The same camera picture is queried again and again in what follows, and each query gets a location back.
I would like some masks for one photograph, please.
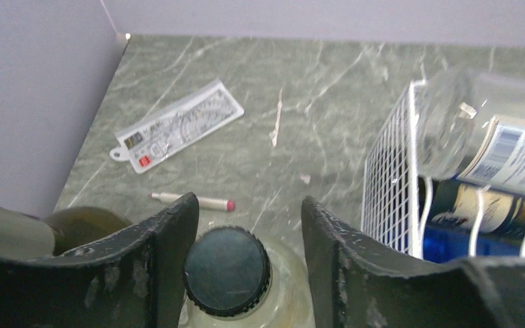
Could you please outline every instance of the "marker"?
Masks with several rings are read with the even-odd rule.
[[[150,198],[159,200],[165,204],[170,204],[174,200],[182,197],[176,193],[151,193],[149,194]],[[205,210],[222,210],[224,212],[234,211],[234,202],[232,200],[221,200],[219,198],[208,198],[208,197],[199,197],[198,204],[200,208]]]

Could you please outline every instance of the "red square logo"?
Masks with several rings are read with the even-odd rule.
[[[142,158],[139,159],[139,164],[142,166],[142,167],[146,167],[150,164],[150,157],[148,156],[144,156]]]

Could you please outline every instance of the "green marble countertop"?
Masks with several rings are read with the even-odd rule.
[[[525,49],[133,36],[57,209],[93,205],[139,221],[164,207],[149,192],[193,191],[237,203],[232,213],[202,211],[199,233],[243,226],[303,256],[303,198],[358,227],[364,157],[401,91],[456,64],[525,77]],[[216,78],[244,107],[242,118],[145,174],[110,159],[115,131]]]

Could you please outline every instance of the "white wire rack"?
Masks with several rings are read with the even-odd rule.
[[[418,95],[425,81],[412,81],[402,92],[365,160],[361,231],[397,251],[423,258],[423,236],[431,205],[431,179],[425,181],[425,202],[419,217],[416,123]],[[476,192],[477,212],[468,245],[476,243],[484,213],[483,192]],[[525,235],[520,247],[525,257]]]

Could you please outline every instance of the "wall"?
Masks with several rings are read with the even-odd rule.
[[[0,1],[0,206],[53,210],[125,45],[100,1]]]
[[[525,0],[111,0],[118,31],[525,46]]]

